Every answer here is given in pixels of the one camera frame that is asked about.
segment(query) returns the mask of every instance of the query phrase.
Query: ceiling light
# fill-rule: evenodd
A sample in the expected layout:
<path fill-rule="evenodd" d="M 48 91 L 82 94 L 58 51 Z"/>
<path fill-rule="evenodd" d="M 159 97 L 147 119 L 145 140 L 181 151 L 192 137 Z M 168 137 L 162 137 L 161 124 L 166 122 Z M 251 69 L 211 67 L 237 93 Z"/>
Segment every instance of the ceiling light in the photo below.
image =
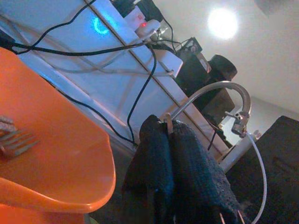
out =
<path fill-rule="evenodd" d="M 222 39 L 232 38 L 238 29 L 236 15 L 223 8 L 215 9 L 211 12 L 208 26 L 215 36 Z"/>

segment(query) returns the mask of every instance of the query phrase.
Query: metal arm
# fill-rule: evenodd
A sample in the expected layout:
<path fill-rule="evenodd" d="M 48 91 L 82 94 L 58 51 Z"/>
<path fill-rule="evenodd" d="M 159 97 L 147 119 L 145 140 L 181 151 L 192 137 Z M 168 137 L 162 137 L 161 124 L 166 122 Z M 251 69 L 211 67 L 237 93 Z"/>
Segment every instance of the metal arm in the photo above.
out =
<path fill-rule="evenodd" d="M 246 135 L 246 125 L 249 120 L 249 114 L 251 109 L 251 101 L 250 101 L 250 95 L 248 94 L 247 90 L 242 87 L 241 85 L 229 81 L 222 81 L 222 82 L 216 82 L 209 85 L 206 85 L 205 87 L 201 88 L 200 90 L 197 90 L 192 96 L 190 96 L 182 106 L 180 106 L 174 113 L 171 114 L 171 119 L 175 119 L 182 111 L 186 109 L 187 106 L 189 106 L 194 100 L 196 100 L 198 97 L 203 95 L 206 92 L 209 92 L 211 90 L 219 89 L 219 88 L 228 88 L 231 90 L 236 90 L 242 97 L 243 100 L 243 108 L 240 113 L 237 113 L 236 115 L 232 115 L 227 113 L 228 116 L 231 116 L 235 118 L 234 125 L 232 127 L 232 132 L 239 135 L 240 137 L 245 137 Z"/>

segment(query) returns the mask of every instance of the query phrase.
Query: orange plastic seat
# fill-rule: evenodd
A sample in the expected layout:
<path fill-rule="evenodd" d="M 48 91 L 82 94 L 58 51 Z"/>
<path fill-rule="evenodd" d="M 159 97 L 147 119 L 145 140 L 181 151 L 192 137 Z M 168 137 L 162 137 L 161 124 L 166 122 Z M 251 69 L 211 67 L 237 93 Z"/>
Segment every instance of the orange plastic seat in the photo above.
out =
<path fill-rule="evenodd" d="M 0 114 L 40 140 L 13 159 L 0 153 L 0 204 L 88 213 L 110 199 L 115 169 L 107 133 L 1 48 Z"/>
<path fill-rule="evenodd" d="M 85 224 L 83 214 L 53 213 L 0 206 L 1 224 Z"/>

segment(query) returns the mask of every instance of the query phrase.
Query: floor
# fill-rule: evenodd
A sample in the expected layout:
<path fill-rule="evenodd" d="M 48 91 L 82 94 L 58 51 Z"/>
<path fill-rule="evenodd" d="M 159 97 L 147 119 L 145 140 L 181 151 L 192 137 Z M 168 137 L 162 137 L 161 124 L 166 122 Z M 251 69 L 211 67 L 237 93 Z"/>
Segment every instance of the floor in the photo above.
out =
<path fill-rule="evenodd" d="M 134 153 L 110 139 L 116 169 L 115 191 L 109 202 L 90 214 L 99 224 L 118 224 L 121 210 L 121 186 Z"/>

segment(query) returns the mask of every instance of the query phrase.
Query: white ceiling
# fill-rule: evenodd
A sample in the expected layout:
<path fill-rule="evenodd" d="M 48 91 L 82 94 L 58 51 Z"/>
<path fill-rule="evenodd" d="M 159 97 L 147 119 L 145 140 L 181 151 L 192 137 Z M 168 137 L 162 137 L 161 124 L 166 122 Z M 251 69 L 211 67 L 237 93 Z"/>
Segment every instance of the white ceiling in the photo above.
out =
<path fill-rule="evenodd" d="M 252 0 L 154 0 L 175 38 L 195 36 L 209 60 L 227 57 L 238 69 L 234 82 L 256 98 L 299 113 L 299 1 L 266 16 Z M 208 30 L 209 13 L 225 7 L 237 14 L 238 31 L 221 40 Z"/>

